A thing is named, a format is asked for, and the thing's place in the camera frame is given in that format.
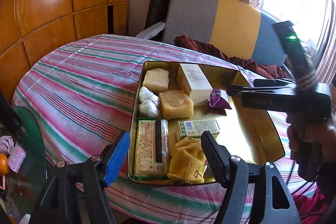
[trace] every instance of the tablecloth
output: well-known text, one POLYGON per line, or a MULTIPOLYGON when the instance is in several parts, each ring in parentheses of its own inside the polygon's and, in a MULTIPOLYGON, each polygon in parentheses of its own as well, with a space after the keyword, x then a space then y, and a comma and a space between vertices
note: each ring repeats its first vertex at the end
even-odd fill
MULTIPOLYGON (((47 159, 78 163, 113 142, 120 130, 128 131, 144 61, 180 61, 211 64, 241 71, 252 84, 262 78, 218 58, 161 42, 135 37, 100 35, 64 45, 39 60, 21 79, 12 105, 24 106, 36 116, 47 159)), ((286 156, 276 162, 285 181, 289 159, 286 114, 269 112, 286 156)), ((294 173, 289 189, 305 181, 294 173)), ((298 194, 312 196, 316 185, 307 184, 298 194)), ((241 223, 251 209, 249 188, 241 223)), ((127 162, 115 183, 106 189, 113 208, 150 223, 212 223, 224 198, 218 183, 189 187, 152 187, 127 178, 127 162)))

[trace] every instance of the purple wrapper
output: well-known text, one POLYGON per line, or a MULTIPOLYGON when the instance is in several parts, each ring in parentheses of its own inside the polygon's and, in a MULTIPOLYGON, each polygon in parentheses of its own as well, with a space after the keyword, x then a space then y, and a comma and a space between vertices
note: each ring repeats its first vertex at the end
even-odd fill
POLYGON ((221 89, 213 89, 210 94, 209 105, 212 108, 232 109, 228 103, 226 91, 221 89))

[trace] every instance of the screw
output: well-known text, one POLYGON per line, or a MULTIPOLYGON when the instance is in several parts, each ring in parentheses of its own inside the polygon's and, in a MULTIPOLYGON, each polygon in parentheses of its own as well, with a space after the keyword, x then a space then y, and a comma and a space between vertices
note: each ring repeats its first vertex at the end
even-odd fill
POLYGON ((93 155, 93 156, 91 157, 91 161, 93 161, 93 162, 100 161, 100 156, 99 156, 99 155, 93 155))
POLYGON ((58 168, 62 168, 62 167, 65 166, 65 162, 64 162, 63 160, 61 160, 61 161, 59 161, 59 162, 56 164, 56 166, 57 166, 58 168))
POLYGON ((238 156, 232 156, 231 160, 234 161, 234 162, 238 162, 238 161, 241 160, 241 158, 239 158, 238 156))
POLYGON ((274 164, 271 163, 270 161, 266 162, 266 166, 269 167, 269 168, 274 168, 274 164))

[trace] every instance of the chair backrest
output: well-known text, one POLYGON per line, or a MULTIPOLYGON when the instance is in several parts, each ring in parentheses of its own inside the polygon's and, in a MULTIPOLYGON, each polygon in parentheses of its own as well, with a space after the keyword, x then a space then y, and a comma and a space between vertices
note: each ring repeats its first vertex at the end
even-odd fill
POLYGON ((285 54, 276 20, 238 0, 170 0, 163 42, 188 37, 210 43, 229 57, 282 66, 285 54))

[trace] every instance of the barcode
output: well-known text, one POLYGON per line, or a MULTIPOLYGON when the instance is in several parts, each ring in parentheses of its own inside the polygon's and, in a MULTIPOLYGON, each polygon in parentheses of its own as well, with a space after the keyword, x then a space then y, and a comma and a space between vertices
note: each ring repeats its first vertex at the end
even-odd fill
POLYGON ((185 122, 185 125, 187 127, 188 130, 192 130, 193 129, 193 125, 191 124, 191 122, 185 122))
POLYGON ((164 172, 165 171, 165 165, 163 162, 156 163, 156 172, 164 172))

